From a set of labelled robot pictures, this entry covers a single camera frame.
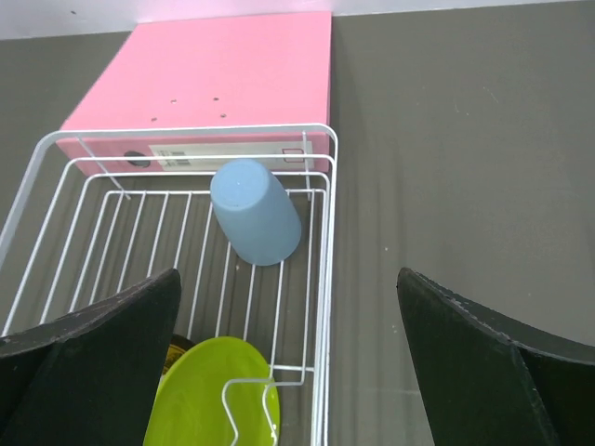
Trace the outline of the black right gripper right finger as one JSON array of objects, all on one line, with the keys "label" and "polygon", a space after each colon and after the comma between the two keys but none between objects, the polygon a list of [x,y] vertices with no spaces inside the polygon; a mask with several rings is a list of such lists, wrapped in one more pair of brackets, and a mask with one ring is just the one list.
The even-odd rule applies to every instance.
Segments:
[{"label": "black right gripper right finger", "polygon": [[594,348],[400,270],[397,295],[437,445],[591,445]]}]

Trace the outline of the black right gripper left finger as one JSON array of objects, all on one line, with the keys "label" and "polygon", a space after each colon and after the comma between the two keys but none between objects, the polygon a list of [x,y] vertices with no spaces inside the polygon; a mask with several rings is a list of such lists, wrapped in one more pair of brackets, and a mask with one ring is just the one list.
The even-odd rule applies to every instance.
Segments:
[{"label": "black right gripper left finger", "polygon": [[179,272],[167,269],[2,337],[2,444],[140,445],[180,298]]}]

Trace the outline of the yellow patterned plate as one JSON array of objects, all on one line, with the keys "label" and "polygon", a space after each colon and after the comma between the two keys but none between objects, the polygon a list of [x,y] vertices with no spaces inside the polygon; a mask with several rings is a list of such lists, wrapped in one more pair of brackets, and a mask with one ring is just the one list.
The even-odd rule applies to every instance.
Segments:
[{"label": "yellow patterned plate", "polygon": [[162,375],[165,375],[169,369],[193,347],[194,343],[190,339],[180,334],[173,334],[167,349]]}]

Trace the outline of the lime green plate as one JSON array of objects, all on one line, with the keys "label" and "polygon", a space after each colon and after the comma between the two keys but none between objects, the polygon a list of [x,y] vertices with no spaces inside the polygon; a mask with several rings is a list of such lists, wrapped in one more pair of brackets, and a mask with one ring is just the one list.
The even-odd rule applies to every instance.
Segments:
[{"label": "lime green plate", "polygon": [[280,401],[269,364],[244,340],[211,338],[191,348],[163,377],[145,445],[272,445]]}]

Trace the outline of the light blue plastic cup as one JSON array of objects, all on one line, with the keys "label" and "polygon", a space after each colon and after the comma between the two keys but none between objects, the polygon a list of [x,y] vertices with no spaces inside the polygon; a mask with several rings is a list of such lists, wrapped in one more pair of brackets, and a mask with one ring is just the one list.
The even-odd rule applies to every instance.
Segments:
[{"label": "light blue plastic cup", "polygon": [[210,183],[217,221],[245,262],[271,266],[290,257],[302,228],[281,182],[263,164],[237,159],[224,164]]}]

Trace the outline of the pink binder box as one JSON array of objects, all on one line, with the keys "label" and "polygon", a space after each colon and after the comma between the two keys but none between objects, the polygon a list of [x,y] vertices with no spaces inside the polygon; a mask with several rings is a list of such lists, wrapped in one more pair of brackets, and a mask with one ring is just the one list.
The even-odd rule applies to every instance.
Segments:
[{"label": "pink binder box", "polygon": [[328,169],[332,17],[307,12],[139,25],[62,125],[86,175],[215,168]]}]

